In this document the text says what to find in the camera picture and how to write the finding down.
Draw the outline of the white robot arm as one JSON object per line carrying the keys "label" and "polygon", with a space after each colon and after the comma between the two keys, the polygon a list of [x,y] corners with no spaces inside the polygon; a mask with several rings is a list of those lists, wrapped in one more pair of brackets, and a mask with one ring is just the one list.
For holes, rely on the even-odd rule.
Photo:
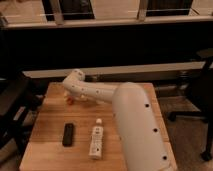
{"label": "white robot arm", "polygon": [[128,171],[175,171],[146,90],[133,82],[85,82],[74,69],[62,85],[70,93],[111,102]]}

